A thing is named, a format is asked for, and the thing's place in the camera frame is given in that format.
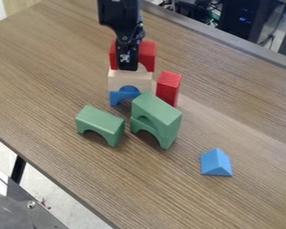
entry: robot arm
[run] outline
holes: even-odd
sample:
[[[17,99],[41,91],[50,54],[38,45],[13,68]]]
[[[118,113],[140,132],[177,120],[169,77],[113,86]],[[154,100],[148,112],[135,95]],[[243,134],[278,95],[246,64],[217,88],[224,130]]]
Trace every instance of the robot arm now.
[[[119,69],[136,71],[139,46],[145,37],[140,0],[97,0],[99,23],[116,34],[116,54]]]

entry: red cube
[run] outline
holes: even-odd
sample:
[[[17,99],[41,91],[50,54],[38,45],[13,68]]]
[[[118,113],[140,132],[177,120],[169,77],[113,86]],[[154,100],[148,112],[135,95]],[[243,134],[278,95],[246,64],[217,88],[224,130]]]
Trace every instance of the red cube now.
[[[173,72],[161,72],[156,84],[156,95],[171,106],[178,102],[181,75]]]

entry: screw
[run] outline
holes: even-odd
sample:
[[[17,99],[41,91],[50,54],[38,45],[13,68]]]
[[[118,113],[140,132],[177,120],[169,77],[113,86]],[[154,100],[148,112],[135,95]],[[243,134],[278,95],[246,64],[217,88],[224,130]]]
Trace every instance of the screw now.
[[[27,208],[33,209],[36,206],[35,201],[29,201],[28,204],[26,205]]]

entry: table edge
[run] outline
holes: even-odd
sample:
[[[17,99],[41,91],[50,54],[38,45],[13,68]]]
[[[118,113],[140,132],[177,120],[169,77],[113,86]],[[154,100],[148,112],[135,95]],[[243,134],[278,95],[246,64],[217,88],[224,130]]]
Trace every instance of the table edge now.
[[[252,55],[256,58],[268,62],[269,64],[273,64],[286,70],[286,55],[281,55],[245,39],[238,38],[222,30],[214,30],[213,27],[205,25],[199,21],[192,20],[191,18],[181,14],[166,10],[147,1],[142,1],[141,7],[145,12],[151,13],[166,21],[180,25],[187,30],[192,30],[193,32],[196,32],[205,38],[212,39],[215,42],[226,45],[227,47],[232,47],[247,55]]]

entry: blue block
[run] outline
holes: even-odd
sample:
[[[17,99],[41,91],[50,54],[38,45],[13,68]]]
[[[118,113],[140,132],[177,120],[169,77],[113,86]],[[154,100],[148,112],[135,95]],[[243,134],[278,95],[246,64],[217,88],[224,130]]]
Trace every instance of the blue block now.
[[[202,175],[233,176],[231,159],[219,148],[200,155],[200,169]]]
[[[124,86],[119,91],[110,91],[110,106],[118,106],[125,98],[136,98],[141,93],[136,87]]]

